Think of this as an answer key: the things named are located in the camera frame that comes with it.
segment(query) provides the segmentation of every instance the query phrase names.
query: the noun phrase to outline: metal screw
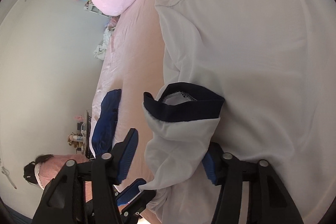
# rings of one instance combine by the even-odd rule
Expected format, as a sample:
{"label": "metal screw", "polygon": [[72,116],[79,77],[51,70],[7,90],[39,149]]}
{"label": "metal screw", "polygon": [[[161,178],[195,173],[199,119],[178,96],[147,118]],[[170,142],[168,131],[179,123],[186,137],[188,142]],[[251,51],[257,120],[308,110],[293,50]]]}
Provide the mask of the metal screw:
{"label": "metal screw", "polygon": [[101,156],[101,158],[103,159],[103,160],[108,160],[108,159],[110,159],[112,157],[112,155],[110,154],[110,153],[105,153],[105,154],[103,154],[102,156]]}
{"label": "metal screw", "polygon": [[261,161],[259,162],[259,164],[260,164],[262,167],[266,167],[266,166],[268,166],[268,161],[266,161],[266,160],[261,160]]}
{"label": "metal screw", "polygon": [[68,160],[66,163],[66,166],[71,167],[75,165],[75,161],[74,160]]}
{"label": "metal screw", "polygon": [[233,156],[232,156],[231,153],[224,153],[223,154],[223,159],[231,160],[232,158],[233,158]]}

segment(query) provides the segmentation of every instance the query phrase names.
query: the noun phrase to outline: black hair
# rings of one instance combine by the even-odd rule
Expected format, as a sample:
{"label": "black hair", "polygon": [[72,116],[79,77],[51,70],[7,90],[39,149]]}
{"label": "black hair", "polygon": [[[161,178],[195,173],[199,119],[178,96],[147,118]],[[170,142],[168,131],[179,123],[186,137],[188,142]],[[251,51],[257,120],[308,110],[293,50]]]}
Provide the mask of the black hair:
{"label": "black hair", "polygon": [[24,175],[26,181],[32,184],[38,184],[37,179],[35,177],[35,165],[42,164],[47,162],[49,159],[53,158],[54,155],[48,154],[48,155],[39,155],[36,157],[35,161],[30,162],[27,164],[24,168]]}

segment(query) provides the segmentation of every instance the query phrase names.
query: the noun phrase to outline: white lace trim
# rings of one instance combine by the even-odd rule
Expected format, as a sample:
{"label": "white lace trim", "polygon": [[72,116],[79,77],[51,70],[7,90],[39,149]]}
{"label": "white lace trim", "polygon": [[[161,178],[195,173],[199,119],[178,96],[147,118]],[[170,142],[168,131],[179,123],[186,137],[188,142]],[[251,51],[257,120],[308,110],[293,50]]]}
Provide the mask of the white lace trim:
{"label": "white lace trim", "polygon": [[[169,102],[169,99],[176,97],[176,99],[179,101],[178,103],[172,103]],[[176,104],[181,104],[184,102],[189,102],[189,101],[197,101],[194,97],[192,97],[190,94],[184,92],[184,91],[177,91],[172,94],[167,95],[162,102],[168,105],[176,105]]]}
{"label": "white lace trim", "polygon": [[41,167],[41,164],[35,165],[35,177],[36,177],[36,180],[37,180],[37,183],[39,184],[39,186],[44,190],[44,187],[42,186],[42,183],[41,183],[40,177],[39,177],[40,167]]}

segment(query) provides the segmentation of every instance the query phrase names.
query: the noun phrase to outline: crumpled clothes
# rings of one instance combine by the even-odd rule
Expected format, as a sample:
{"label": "crumpled clothes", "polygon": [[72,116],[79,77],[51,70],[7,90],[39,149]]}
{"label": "crumpled clothes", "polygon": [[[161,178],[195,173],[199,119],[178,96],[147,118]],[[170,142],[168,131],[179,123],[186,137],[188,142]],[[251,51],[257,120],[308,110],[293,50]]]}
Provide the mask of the crumpled clothes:
{"label": "crumpled clothes", "polygon": [[105,29],[102,44],[99,44],[97,46],[97,48],[95,49],[95,51],[93,52],[94,57],[96,59],[100,59],[100,60],[105,59],[106,50],[107,50],[108,45],[110,44],[110,39],[111,39],[111,36],[114,33],[114,30],[115,30],[115,27],[113,27],[113,28],[107,27]]}

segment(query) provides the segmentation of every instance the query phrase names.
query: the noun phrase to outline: pink top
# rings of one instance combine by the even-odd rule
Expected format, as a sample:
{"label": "pink top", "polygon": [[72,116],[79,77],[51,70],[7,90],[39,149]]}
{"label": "pink top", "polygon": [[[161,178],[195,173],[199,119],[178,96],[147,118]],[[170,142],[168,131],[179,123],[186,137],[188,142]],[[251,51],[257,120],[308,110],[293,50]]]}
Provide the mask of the pink top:
{"label": "pink top", "polygon": [[[47,162],[36,165],[35,175],[40,187],[44,189],[50,180],[56,177],[58,172],[68,160],[75,160],[77,163],[84,163],[89,161],[84,155],[81,154],[54,155],[54,157],[49,159]],[[89,201],[91,199],[91,182],[85,182],[85,200]]]}

